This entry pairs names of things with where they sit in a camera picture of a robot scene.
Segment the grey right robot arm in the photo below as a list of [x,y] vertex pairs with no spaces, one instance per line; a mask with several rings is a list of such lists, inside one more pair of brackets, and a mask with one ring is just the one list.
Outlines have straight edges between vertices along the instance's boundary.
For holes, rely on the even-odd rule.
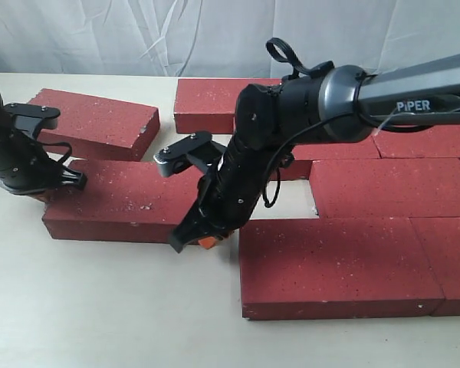
[[371,74],[332,61],[305,67],[280,38],[269,39],[266,48],[292,72],[278,84],[251,83],[241,90],[227,144],[196,131],[156,154],[163,177],[190,167],[202,174],[194,203],[169,233],[175,251],[226,239],[249,221],[258,202],[272,207],[268,182],[294,161],[297,146],[460,125],[460,54]]

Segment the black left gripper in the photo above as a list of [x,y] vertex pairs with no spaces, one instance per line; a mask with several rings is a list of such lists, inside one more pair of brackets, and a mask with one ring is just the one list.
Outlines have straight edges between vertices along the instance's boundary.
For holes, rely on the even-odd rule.
[[84,189],[87,176],[65,164],[72,155],[71,144],[44,143],[39,137],[26,136],[12,126],[5,105],[0,94],[0,187],[44,204],[54,200],[54,189]]

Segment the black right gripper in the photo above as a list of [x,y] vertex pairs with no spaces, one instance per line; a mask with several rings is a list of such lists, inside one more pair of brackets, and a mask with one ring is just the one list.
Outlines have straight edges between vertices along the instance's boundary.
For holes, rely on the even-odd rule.
[[265,185],[291,153],[292,145],[262,150],[247,147],[237,137],[199,180],[196,200],[171,231],[168,242],[180,253],[186,245],[205,250],[229,240],[251,217]]

